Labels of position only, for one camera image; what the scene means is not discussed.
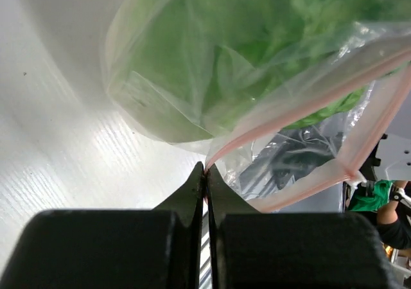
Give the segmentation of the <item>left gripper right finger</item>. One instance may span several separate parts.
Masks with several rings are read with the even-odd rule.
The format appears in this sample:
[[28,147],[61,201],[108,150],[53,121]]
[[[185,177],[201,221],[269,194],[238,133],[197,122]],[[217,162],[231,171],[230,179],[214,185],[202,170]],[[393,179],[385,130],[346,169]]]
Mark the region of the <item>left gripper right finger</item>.
[[374,227],[356,213],[260,213],[205,176],[214,288],[399,288]]

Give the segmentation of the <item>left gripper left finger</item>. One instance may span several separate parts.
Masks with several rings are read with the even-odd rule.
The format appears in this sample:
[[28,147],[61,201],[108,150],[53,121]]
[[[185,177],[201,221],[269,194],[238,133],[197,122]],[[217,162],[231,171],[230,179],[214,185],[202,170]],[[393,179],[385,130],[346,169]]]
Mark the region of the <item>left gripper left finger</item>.
[[198,288],[204,167],[151,210],[49,209],[25,226],[2,288]]

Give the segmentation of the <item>clear zip top bag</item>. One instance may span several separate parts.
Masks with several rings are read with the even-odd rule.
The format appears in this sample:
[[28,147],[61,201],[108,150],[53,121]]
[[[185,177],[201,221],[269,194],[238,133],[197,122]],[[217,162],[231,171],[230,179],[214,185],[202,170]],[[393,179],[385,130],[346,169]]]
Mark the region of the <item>clear zip top bag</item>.
[[410,0],[123,0],[105,89],[271,212],[360,167],[410,90]]

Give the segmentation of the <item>green leafy lettuce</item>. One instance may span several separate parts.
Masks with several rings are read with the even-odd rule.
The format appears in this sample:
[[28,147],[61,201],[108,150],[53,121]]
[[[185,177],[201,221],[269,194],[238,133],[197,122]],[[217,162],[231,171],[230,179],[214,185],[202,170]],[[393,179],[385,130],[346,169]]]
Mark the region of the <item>green leafy lettuce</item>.
[[407,22],[410,0],[137,0],[122,100],[151,135],[201,141],[234,127],[356,24]]

